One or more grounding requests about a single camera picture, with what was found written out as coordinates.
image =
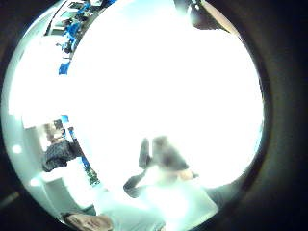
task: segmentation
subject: man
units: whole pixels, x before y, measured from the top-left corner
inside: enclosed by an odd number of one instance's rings
[[[168,184],[178,178],[187,181],[197,177],[166,136],[153,139],[152,157],[149,156],[148,139],[142,141],[139,166],[144,169],[144,172],[132,176],[123,186],[125,192],[133,198],[139,197],[149,184]],[[151,183],[143,182],[146,181],[148,171],[154,167],[158,168],[156,179]]]

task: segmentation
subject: overexposed light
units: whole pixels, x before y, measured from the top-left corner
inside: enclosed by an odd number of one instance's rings
[[[40,173],[40,178],[45,182],[52,182],[55,180],[60,179],[61,177],[63,177],[64,174],[64,170],[62,167],[58,167],[53,169],[51,172],[41,172]]]
[[[255,155],[263,101],[249,53],[166,2],[107,9],[74,54],[70,118],[108,189],[136,173],[144,137],[169,136],[206,187],[237,179]]]
[[[16,144],[12,147],[12,152],[15,154],[20,154],[22,152],[22,148],[19,144]]]

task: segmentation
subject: blue object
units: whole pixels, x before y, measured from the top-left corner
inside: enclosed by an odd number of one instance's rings
[[[67,74],[68,72],[68,68],[69,68],[70,62],[68,62],[67,64],[61,64],[60,68],[59,68],[59,74]]]
[[[78,10],[77,15],[84,13],[90,7],[90,2],[86,2],[84,6]]]
[[[84,163],[85,167],[90,167],[90,163],[88,162],[88,160],[86,159],[86,157],[81,157],[82,162]]]
[[[80,22],[73,23],[65,28],[64,35],[68,36],[69,39],[75,39],[80,27],[81,27]]]
[[[68,115],[61,115],[61,122],[62,123],[68,123],[69,122]]]

